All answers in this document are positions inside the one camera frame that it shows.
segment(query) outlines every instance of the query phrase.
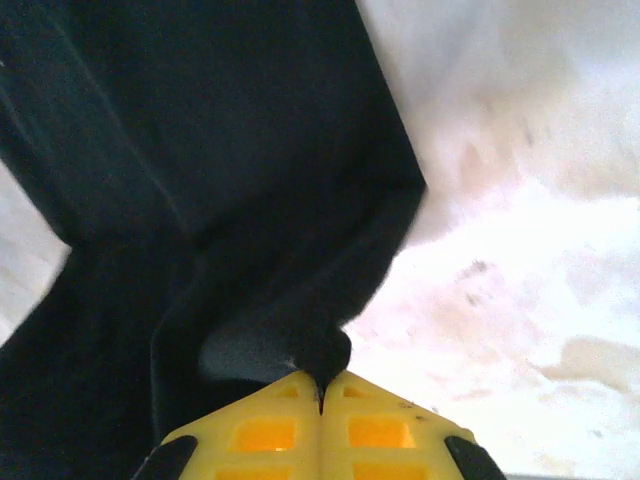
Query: dirty white floor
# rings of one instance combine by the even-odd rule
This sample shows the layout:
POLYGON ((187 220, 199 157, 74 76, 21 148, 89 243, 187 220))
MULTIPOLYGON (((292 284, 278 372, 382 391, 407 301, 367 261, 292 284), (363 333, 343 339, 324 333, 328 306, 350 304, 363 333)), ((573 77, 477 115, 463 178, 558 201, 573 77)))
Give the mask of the dirty white floor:
MULTIPOLYGON (((351 370, 510 473, 640 478, 640 3, 361 0, 431 193, 351 370)), ((66 249, 0 169, 0 342, 66 249)))

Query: yellow plastic object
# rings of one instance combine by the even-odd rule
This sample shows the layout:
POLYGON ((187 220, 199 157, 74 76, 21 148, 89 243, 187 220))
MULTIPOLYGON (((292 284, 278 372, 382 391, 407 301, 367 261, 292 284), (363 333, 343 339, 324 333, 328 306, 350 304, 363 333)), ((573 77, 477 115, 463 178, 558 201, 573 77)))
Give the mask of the yellow plastic object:
POLYGON ((198 446, 180 480, 463 480, 444 439, 473 434, 349 372, 293 373, 172 432, 198 446))

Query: dark cloth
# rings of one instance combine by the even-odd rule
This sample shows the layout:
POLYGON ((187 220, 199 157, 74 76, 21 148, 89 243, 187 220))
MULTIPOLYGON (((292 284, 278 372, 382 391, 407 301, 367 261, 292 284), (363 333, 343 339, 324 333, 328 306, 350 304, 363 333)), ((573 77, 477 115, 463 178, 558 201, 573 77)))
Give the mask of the dark cloth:
POLYGON ((350 0, 3 0, 0 62, 0 157, 72 249, 0 349, 2 479, 130 478, 263 386, 197 374, 210 332, 356 315, 425 191, 350 0))

